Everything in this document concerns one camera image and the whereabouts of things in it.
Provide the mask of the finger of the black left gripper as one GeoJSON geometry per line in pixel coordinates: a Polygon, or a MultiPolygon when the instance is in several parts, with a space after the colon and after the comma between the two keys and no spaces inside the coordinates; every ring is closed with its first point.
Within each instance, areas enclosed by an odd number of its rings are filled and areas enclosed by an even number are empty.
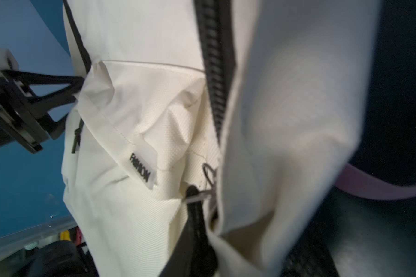
{"type": "Polygon", "coordinates": [[[12,107],[36,136],[36,140],[56,140],[65,130],[66,116],[54,119],[49,112],[76,101],[84,78],[53,76],[17,70],[1,71],[11,84],[12,107]]]}

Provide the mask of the beige and navy backpack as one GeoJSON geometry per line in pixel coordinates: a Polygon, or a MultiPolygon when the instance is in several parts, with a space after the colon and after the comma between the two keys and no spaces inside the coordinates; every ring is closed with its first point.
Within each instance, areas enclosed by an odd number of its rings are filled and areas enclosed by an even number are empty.
{"type": "Polygon", "coordinates": [[[101,277],[157,277],[202,192],[213,277],[280,277],[360,142],[380,1],[65,1],[63,200],[101,277]]]}

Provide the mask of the pink backpack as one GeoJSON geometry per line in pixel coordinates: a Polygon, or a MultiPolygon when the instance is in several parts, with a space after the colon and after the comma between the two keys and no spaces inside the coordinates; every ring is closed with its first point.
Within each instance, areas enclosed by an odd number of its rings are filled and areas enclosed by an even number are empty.
{"type": "Polygon", "coordinates": [[[398,201],[416,198],[416,184],[399,186],[381,180],[347,164],[336,178],[334,187],[351,196],[377,201],[398,201]]]}

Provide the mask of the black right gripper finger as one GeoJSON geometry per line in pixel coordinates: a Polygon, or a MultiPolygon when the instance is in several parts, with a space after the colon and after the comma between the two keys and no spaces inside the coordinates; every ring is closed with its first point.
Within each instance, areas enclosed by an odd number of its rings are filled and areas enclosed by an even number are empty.
{"type": "Polygon", "coordinates": [[[218,261],[206,233],[202,192],[191,185],[184,200],[188,218],[160,276],[212,277],[218,269],[218,261]]]}

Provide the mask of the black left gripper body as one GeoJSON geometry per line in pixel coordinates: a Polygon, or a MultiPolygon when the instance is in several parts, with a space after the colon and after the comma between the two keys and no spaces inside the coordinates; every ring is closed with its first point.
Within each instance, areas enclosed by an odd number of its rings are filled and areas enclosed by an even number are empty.
{"type": "Polygon", "coordinates": [[[32,154],[43,150],[44,131],[23,104],[14,82],[0,77],[0,147],[17,142],[32,154]]]}

